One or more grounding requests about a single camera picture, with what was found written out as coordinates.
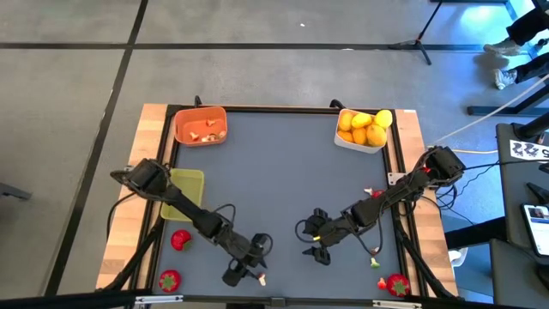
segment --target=white cable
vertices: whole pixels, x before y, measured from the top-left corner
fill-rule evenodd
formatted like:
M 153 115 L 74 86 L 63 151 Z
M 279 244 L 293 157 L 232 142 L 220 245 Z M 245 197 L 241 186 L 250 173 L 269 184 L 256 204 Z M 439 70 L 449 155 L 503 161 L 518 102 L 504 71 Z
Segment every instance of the white cable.
M 472 127 L 472 126 L 474 126 L 475 124 L 477 124 L 477 123 L 479 123 L 479 122 L 481 122 L 481 121 L 484 121 L 485 119 L 491 117 L 493 114 L 495 114 L 495 113 L 497 113 L 497 112 L 503 110 L 505 107 L 507 107 L 507 106 L 509 106 L 509 105 L 511 105 L 511 104 L 513 104 L 513 103 L 515 103 L 515 101 L 519 100 L 522 96 L 524 96 L 525 94 L 527 94 L 528 92 L 530 92 L 530 90 L 536 88 L 539 84 L 541 84 L 541 83 L 542 83 L 544 80 L 546 80 L 547 78 L 549 78 L 549 74 L 543 76 L 542 79 L 538 80 L 534 85 L 530 86 L 528 89 L 524 90 L 521 94 L 517 95 L 513 100 L 510 100 L 507 104 L 505 104 L 505 105 L 499 107 L 497 110 L 495 110 L 495 111 L 493 111 L 493 112 L 487 114 L 487 115 L 484 116 L 483 118 L 480 118 L 480 119 L 477 119 L 477 120 L 473 121 L 472 123 L 470 123 L 470 124 L 468 124 L 468 125 L 462 127 L 461 129 L 455 130 L 455 131 L 453 131 L 452 133 L 449 133 L 448 135 L 445 135 L 445 136 L 443 136 L 443 137 L 440 137 L 440 138 L 437 139 L 435 142 L 432 142 L 431 145 L 436 145 L 436 144 L 438 144 L 440 141 L 445 140 L 446 138 L 448 138 L 448 137 L 450 137 L 450 136 L 453 136 L 454 134 L 457 134 L 457 133 L 459 133 L 459 132 L 461 132 L 461 131 L 463 131 L 463 130 L 469 128 L 469 127 Z

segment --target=lemon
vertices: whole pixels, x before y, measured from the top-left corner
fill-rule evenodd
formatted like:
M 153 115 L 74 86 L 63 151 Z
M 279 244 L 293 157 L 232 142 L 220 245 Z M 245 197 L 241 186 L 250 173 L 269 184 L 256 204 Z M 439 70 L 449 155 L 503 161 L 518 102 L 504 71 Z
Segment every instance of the lemon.
M 351 132 L 337 131 L 337 135 L 340 136 L 345 142 L 354 142 L 353 134 Z
M 353 121 L 353 115 L 350 112 L 345 112 L 340 116 L 340 130 L 351 130 L 351 121 Z
M 387 142 L 387 133 L 377 124 L 371 124 L 366 128 L 366 136 L 368 144 L 372 147 L 382 147 Z
M 359 145 L 366 145 L 368 138 L 366 137 L 366 129 L 358 128 L 353 130 L 353 139 L 354 142 Z
M 353 120 L 351 121 L 351 125 L 354 129 L 364 128 L 368 124 L 371 124 L 371 115 L 363 112 L 354 115 Z
M 374 124 L 379 125 L 380 127 L 387 130 L 393 123 L 393 114 L 388 110 L 381 110 L 377 113 L 374 118 Z

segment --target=person's leg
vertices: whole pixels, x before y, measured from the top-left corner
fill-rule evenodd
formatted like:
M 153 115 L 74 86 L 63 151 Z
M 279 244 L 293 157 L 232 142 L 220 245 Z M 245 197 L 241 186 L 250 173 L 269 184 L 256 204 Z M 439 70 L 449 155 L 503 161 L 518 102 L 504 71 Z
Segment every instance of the person's leg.
M 539 9 L 533 9 L 507 27 L 507 33 L 510 39 L 522 46 L 548 26 L 549 15 Z
M 518 55 L 522 45 L 533 39 L 538 32 L 548 27 L 549 15 L 541 10 L 533 9 L 507 27 L 509 38 L 497 44 L 486 44 L 484 50 L 497 55 Z
M 527 64 L 511 70 L 494 70 L 494 82 L 499 90 L 514 83 L 524 82 L 536 76 L 549 73 L 549 53 L 545 53 Z
M 549 53 L 538 56 L 532 59 L 527 64 L 519 65 L 513 70 L 516 70 L 515 83 L 524 82 L 536 76 L 542 76 L 549 73 Z

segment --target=orange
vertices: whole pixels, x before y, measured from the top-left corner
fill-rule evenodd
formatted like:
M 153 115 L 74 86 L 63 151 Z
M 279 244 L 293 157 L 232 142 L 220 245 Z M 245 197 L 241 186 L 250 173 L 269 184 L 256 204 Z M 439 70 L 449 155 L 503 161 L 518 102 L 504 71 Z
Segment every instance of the orange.
M 353 121 L 353 115 L 350 112 L 342 113 L 339 122 L 340 130 L 351 130 L 351 121 Z
M 353 130 L 354 142 L 358 145 L 365 145 L 368 138 L 366 137 L 366 129 L 358 128 Z
M 368 144 L 372 147 L 385 146 L 387 142 L 387 133 L 377 124 L 370 124 L 366 129 Z
M 354 142 L 353 134 L 351 132 L 337 131 L 337 135 L 340 136 L 345 142 Z

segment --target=gray floor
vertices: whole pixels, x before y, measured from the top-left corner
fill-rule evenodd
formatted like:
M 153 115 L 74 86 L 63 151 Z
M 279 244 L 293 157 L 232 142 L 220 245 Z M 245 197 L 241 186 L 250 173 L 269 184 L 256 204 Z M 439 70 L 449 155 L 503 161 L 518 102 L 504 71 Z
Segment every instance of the gray floor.
M 125 42 L 138 6 L 138 0 L 2 1 L 0 41 Z M 156 0 L 138 42 L 389 43 L 413 38 L 433 9 L 426 0 Z M 445 4 L 425 43 L 492 43 L 509 24 L 503 5 Z M 126 164 L 143 103 L 189 104 L 200 94 L 222 105 L 326 106 L 337 98 L 349 107 L 416 109 L 429 144 L 476 119 L 466 106 L 502 105 L 535 82 L 504 91 L 492 86 L 491 69 L 523 64 L 526 54 L 430 55 L 432 66 L 406 51 L 134 51 L 60 292 L 94 289 L 106 216 L 119 192 L 108 173 Z M 121 56 L 0 50 L 0 181 L 34 193 L 23 203 L 0 198 L 0 298 L 41 293 Z M 491 118 L 445 142 L 493 150 L 495 124 L 511 121 L 528 119 Z M 460 157 L 466 165 L 496 160 Z M 501 203 L 493 168 L 455 210 L 485 221 L 503 213 Z

